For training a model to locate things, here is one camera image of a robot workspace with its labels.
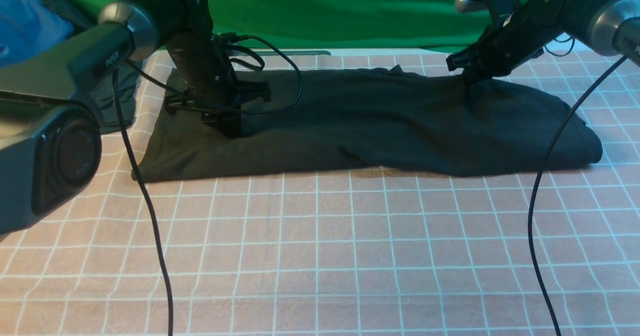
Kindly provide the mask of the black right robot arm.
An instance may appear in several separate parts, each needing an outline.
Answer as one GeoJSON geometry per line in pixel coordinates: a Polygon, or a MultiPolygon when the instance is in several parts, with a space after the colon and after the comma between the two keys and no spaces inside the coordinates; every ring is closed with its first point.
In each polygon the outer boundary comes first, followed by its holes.
{"type": "Polygon", "coordinates": [[[491,17],[476,42],[446,58],[468,83],[509,76],[562,34],[601,56],[640,60],[640,0],[455,0],[455,10],[491,17]]]}

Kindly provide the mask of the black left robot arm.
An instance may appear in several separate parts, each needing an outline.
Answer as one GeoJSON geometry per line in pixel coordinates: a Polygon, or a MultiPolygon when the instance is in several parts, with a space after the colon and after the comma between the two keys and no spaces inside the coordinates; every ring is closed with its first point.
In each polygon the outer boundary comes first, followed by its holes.
{"type": "Polygon", "coordinates": [[[1,70],[1,233],[37,224],[91,182],[102,154],[104,119],[91,93],[119,66],[166,47],[187,85],[167,102],[202,113],[238,136],[242,105],[269,102],[265,82],[240,81],[227,50],[240,37],[215,37],[208,0],[116,0],[98,24],[28,61],[1,70]]]}

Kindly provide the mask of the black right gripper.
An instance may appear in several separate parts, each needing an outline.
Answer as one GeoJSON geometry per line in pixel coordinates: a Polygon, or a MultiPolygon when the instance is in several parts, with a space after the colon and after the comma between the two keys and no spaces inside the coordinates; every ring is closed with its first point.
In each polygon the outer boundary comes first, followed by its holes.
{"type": "Polygon", "coordinates": [[[468,83],[508,76],[562,34],[566,0],[519,1],[514,13],[491,20],[478,40],[446,57],[448,70],[461,69],[468,83]]]}

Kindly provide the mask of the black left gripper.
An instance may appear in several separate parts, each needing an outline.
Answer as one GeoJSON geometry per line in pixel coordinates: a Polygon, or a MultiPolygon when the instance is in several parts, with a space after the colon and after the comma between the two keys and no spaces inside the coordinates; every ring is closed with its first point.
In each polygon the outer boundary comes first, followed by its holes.
{"type": "Polygon", "coordinates": [[[178,111],[197,112],[203,124],[225,138],[240,137],[243,104],[272,99],[266,82],[240,80],[233,68],[234,61],[253,71],[265,67],[265,61],[256,52],[238,45],[246,39],[229,32],[203,40],[193,31],[170,38],[166,48],[187,90],[172,90],[164,98],[164,110],[169,115],[178,111]]]}

